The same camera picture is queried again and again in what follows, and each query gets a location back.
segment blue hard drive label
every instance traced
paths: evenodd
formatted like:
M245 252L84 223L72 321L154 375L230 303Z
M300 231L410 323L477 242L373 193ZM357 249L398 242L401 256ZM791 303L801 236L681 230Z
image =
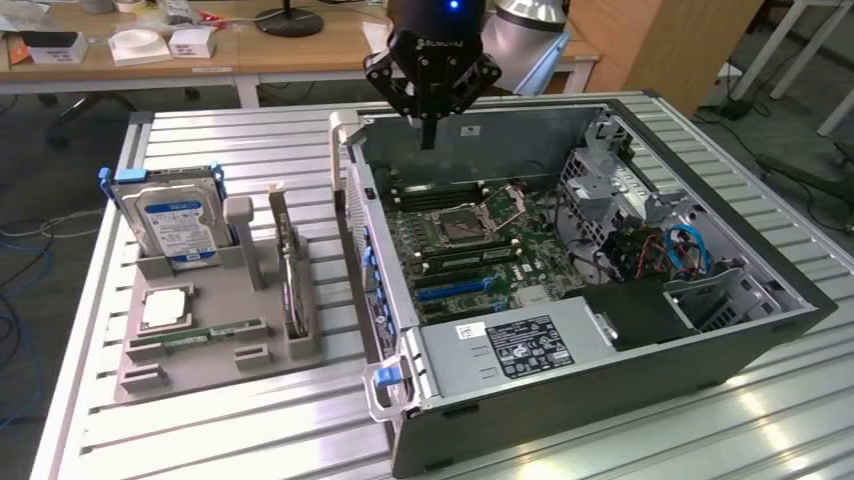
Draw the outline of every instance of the blue hard drive label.
M198 201L158 203L145 206L148 223L157 237L162 255L180 268L208 259L216 253L213 235L204 218L204 206Z

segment wooden cabinet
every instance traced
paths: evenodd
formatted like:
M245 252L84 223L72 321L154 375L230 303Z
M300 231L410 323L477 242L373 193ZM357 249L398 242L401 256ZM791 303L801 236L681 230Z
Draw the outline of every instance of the wooden cabinet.
M761 0L572 0L569 18L601 51L588 92L656 90L689 115Z

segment blue cable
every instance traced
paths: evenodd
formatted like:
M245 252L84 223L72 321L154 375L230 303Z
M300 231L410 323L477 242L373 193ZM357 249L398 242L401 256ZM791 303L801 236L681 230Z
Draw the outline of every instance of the blue cable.
M703 242L703 236L700 235L699 231L693 227L683 223L671 225L671 227L667 229L667 232L664 233L664 248L667 249L667 257L669 258L672 265L679 270L684 269L684 266L681 265L681 261L679 260L679 256L676 255L676 252L675 252L675 246L672 244L671 233L673 231L681 231L693 237L693 240L696 241L696 248L699 249L699 259L703 262L704 273L705 275L711 274L711 255L705 251L705 243Z
M20 245L6 243L1 240L0 240L0 246L21 252L33 252L44 255L44 263L41 265L41 271L38 272L38 274L28 282L24 282L22 285L18 285L16 288L2 292L4 297L14 298L20 296L22 293L25 293L32 287L34 287L36 284L46 276L48 272L50 271L50 268L53 267L53 253L45 248L21 247Z
M32 393L32 397L29 398L29 400L26 401L26 403L24 404L24 406L14 412L14 414L12 414L2 423L0 423L0 431L2 431L2 429L9 426L9 424L12 422L14 422L14 420L17 418L20 418L21 416L24 416L29 410L32 410L32 408L37 405L38 400L41 399L42 395L44 395L44 374L42 374L42 369L41 369L41 361L38 360L38 355L36 353L36 347L34 347L34 342L32 339L32 334L29 332L29 327L26 326L25 323L22 323L20 321L20 319L17 318L17 315L14 314L13 310L12 310L12 305L8 302L8 298L12 297L17 297L21 294L24 294L26 291L29 291L29 289L32 289L36 284L44 279L44 277L46 276L48 272L50 271L50 268L53 267L53 253L48 250L48 245L45 245L41 248L33 248L33 247L21 247L20 245L14 245L10 243L6 243L4 241L0 241L0 246L1 247L6 247L12 250L17 250L21 252L32 252L32 253L37 253L41 256L44 256L44 262L42 262L42 266L41 266L41 271L38 272L38 274L29 279L29 281L24 282L21 285L18 285L16 288L9 289L8 291L0 293L0 301L5 304L6 309L9 310L9 314L1 314L0 313L0 320L8 324L9 327L9 331L12 330L17 330L17 335L20 336L21 339L21 343L24 344L24 348L26 349L26 352L29 353L29 358L32 360L32 365L33 365L33 370L34 370L34 376L36 376L36 389Z
M36 390L32 392L32 397L26 401L26 404L14 412L14 414L5 419L5 421L0 424L0 431L17 419L21 417L32 408L36 406L36 402L42 396L44 393L44 385L42 385L42 374L41 374L41 361L38 360L38 355L36 355L36 348L32 342L32 336L29 334L29 327L25 324L17 321L13 316L0 314L0 318L8 321L10 324L17 325L17 331L20 332L21 338L24 340L24 347L29 352L29 357L32 358L33 369L36 370Z

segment slotted metal table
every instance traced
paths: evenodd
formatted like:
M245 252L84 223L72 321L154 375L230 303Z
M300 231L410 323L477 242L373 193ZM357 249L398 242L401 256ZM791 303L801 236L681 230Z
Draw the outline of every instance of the slotted metal table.
M665 102L641 93L580 97L624 102L840 308L721 386L419 479L851 475L854 260ZM266 185L281 183L288 189L290 219L310 241L325 365L117 406L114 372L137 246L108 205L33 479L389 478L384 428L368 417L361 390L362 348L333 222L326 144L329 113L369 107L380 104L134 117L118 167L220 162L229 194L254 201L256 238L273 235ZM667 187L673 182L667 170L636 147L635 162Z

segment wooden desk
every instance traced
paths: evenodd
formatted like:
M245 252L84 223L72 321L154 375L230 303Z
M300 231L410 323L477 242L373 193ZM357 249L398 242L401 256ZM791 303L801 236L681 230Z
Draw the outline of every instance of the wooden desk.
M232 2L193 2L196 8L216 11L222 15L234 15ZM188 76L197 75L198 69L220 70L230 73L237 64L237 33L226 29L216 32L216 53L209 59L176 59L168 62L149 63L130 67L116 67L109 53L106 39L116 33L116 27L134 21L136 16L129 13L108 13L89 15L74 4L54 4L49 16L60 28L82 32L94 42L89 43L89 50L82 63L77 65L36 65L32 59L12 65L8 72L0 73L2 81L20 80L88 80L110 78L140 78L149 76ZM20 37L10 35L10 45Z
M280 5L278 0L192 2L193 7L224 16L252 18ZM88 15L76 4L54 4L49 16L62 29L82 32L96 41L78 65L36 65L26 60L0 71L0 94L90 92L168 87L232 85L244 108L258 106L256 87L262 83L361 79L361 60L369 47L361 23L380 23L377 7L329 6L296 0L324 19L322 31L305 38L278 38L261 33L252 23L216 32L216 53L210 59L177 59L132 67L114 67L106 38L116 25L133 21L132 14ZM556 76L563 91L584 89L599 51L572 28ZM20 42L10 36L10 44Z

